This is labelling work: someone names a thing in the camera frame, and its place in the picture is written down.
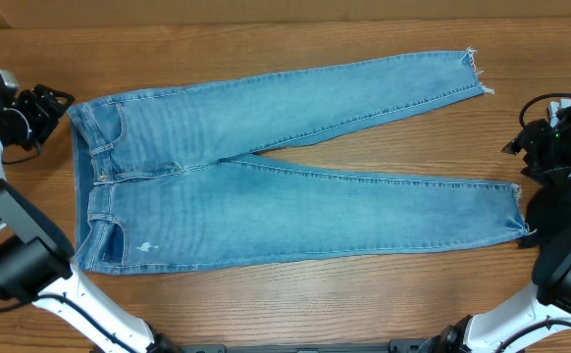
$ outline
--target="wooden table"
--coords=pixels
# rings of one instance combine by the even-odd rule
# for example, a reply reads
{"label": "wooden table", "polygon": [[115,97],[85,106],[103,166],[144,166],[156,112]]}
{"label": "wooden table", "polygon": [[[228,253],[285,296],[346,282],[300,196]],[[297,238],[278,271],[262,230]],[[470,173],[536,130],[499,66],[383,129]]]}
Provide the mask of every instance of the wooden table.
{"label": "wooden table", "polygon": [[[270,157],[324,168],[510,180],[521,156],[499,153],[517,114],[542,93],[571,92],[571,19],[192,25],[0,30],[0,69],[82,102],[100,95],[350,63],[399,53],[479,49],[496,95]],[[68,118],[41,158],[9,181],[74,241]],[[490,310],[529,280],[537,251],[514,243],[426,255],[347,257],[163,276],[91,275],[130,313],[178,343],[383,342],[439,333]],[[0,352],[85,352],[90,342],[34,308],[0,315]],[[571,352],[571,332],[531,352]]]}

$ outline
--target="frayed hem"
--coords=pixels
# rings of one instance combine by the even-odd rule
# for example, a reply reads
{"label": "frayed hem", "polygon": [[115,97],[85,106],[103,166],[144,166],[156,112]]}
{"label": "frayed hem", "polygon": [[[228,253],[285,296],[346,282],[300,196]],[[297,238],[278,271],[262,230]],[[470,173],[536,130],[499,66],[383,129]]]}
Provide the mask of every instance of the frayed hem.
{"label": "frayed hem", "polygon": [[[462,56],[462,59],[464,59],[465,56],[469,56],[469,63],[471,64],[471,69],[473,69],[473,74],[475,75],[475,78],[477,78],[477,76],[479,76],[481,73],[483,73],[484,71],[482,70],[478,70],[477,65],[475,65],[475,53],[477,53],[478,50],[473,48],[473,47],[468,47],[466,48],[466,53],[464,54],[464,56]],[[484,93],[488,93],[488,94],[494,94],[494,89],[492,88],[488,88],[486,87],[483,83],[481,83],[479,81],[480,87],[482,88],[482,90],[484,91]]]}
{"label": "frayed hem", "polygon": [[[512,189],[514,190],[514,198],[517,201],[517,206],[519,206],[519,201],[521,200],[521,196],[523,196],[523,190],[521,189],[521,185],[513,183]],[[525,222],[525,217],[523,217],[523,214],[521,214],[521,220],[523,222],[523,229],[525,230],[524,236],[532,235],[532,234],[536,233],[537,231],[539,231],[538,229],[531,229],[530,228],[530,224]]]}

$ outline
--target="black mount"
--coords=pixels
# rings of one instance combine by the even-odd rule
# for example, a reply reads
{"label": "black mount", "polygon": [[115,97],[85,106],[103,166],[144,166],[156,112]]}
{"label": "black mount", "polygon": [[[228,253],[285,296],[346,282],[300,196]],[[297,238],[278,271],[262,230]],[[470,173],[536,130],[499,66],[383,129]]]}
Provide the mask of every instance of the black mount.
{"label": "black mount", "polygon": [[0,141],[5,147],[15,144],[26,151],[35,148],[39,155],[41,145],[75,97],[43,84],[17,96],[19,87],[11,72],[0,70]]}
{"label": "black mount", "polygon": [[281,346],[225,347],[181,346],[182,353],[419,353],[429,339],[393,339],[388,344],[301,344]]}
{"label": "black mount", "polygon": [[560,93],[537,97],[522,110],[522,130],[501,152],[516,155],[526,151],[523,161],[528,167],[521,174],[531,177],[543,186],[557,185],[571,173],[571,107],[560,110],[556,116],[559,123],[552,127],[545,119],[532,121],[523,126],[525,111],[534,103]]}
{"label": "black mount", "polygon": [[0,299],[29,302],[50,282],[72,275],[70,240],[4,179],[0,179],[2,224],[14,234],[0,244]]}

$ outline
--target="black fabric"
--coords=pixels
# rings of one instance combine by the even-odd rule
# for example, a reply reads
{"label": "black fabric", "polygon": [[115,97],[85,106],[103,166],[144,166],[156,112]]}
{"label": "black fabric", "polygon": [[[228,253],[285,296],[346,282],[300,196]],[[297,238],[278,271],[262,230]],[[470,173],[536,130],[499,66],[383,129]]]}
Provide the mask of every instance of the black fabric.
{"label": "black fabric", "polygon": [[571,224],[571,177],[564,183],[544,187],[528,204],[526,222],[537,231],[521,238],[519,247],[545,245]]}

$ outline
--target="jeans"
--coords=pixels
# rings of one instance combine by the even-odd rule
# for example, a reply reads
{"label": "jeans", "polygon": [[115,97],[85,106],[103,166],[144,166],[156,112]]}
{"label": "jeans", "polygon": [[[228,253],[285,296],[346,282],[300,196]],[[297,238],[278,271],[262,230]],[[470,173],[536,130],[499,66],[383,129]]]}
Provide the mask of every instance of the jeans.
{"label": "jeans", "polygon": [[467,249],[523,236],[515,184],[343,172],[255,154],[486,90],[469,48],[74,106],[78,263],[113,275],[171,273]]}

